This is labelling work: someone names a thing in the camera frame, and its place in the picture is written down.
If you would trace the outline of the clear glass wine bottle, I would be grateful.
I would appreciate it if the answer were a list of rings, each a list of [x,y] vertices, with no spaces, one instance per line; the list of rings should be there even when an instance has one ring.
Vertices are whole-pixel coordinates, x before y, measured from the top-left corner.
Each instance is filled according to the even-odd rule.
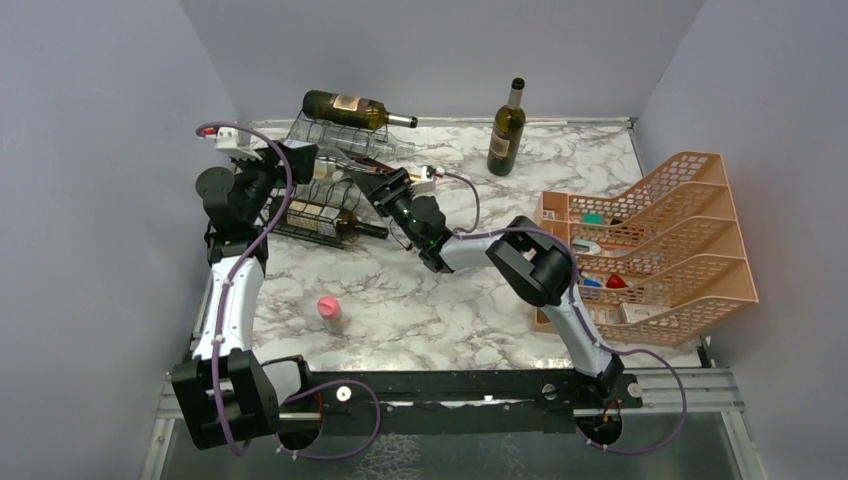
[[[353,161],[336,157],[318,157],[314,161],[312,181],[314,183],[336,183],[350,178],[354,172],[362,170],[362,165]]]

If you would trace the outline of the green wine bottle tan label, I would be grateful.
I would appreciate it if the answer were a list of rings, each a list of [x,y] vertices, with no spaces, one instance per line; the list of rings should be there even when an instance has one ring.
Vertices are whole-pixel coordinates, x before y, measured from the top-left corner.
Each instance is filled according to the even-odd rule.
[[[507,176],[514,168],[526,123],[526,114],[521,107],[524,88],[525,80],[514,78],[507,102],[494,116],[487,156],[487,168],[493,175]]]

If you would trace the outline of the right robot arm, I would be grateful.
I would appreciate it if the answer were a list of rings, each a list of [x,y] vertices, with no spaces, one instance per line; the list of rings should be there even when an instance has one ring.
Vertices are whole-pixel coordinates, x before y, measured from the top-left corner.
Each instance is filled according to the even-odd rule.
[[[429,270],[493,267],[524,302],[541,310],[570,354],[585,404],[600,407],[616,395],[623,363],[591,322],[577,288],[577,261],[562,240],[522,215],[493,232],[452,231],[436,198],[414,195],[403,169],[352,178],[375,211],[395,221]]]

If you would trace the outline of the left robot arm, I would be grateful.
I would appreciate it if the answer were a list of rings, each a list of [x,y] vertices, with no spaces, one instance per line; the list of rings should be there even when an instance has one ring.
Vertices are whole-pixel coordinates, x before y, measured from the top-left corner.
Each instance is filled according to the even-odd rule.
[[[298,411],[313,401],[313,382],[297,372],[275,390],[249,341],[269,257],[260,213],[275,188],[292,192],[313,179],[318,151],[275,142],[239,171],[211,167],[195,181],[208,217],[211,290],[201,337],[189,359],[173,367],[171,384],[200,450],[229,445],[241,455],[251,440],[277,431],[280,402]]]

